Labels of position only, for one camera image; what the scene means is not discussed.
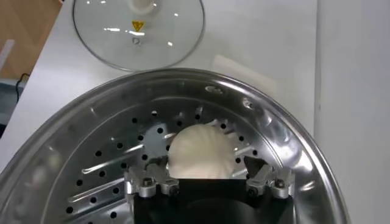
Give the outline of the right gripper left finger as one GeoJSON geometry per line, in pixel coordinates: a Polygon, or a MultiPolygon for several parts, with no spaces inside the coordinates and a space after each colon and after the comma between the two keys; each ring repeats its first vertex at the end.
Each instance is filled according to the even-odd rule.
{"type": "Polygon", "coordinates": [[[179,180],[168,172],[168,157],[152,158],[143,167],[130,166],[124,172],[124,193],[128,203],[137,195],[152,198],[158,193],[169,197],[179,194],[179,180]]]}

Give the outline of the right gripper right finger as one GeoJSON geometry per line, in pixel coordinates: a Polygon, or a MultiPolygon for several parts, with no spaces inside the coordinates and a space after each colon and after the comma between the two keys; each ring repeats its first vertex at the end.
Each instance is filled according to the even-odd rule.
{"type": "Polygon", "coordinates": [[[251,197],[260,197],[269,190],[273,198],[294,196],[295,173],[289,168],[276,169],[265,160],[244,157],[247,169],[246,190],[251,197]]]}

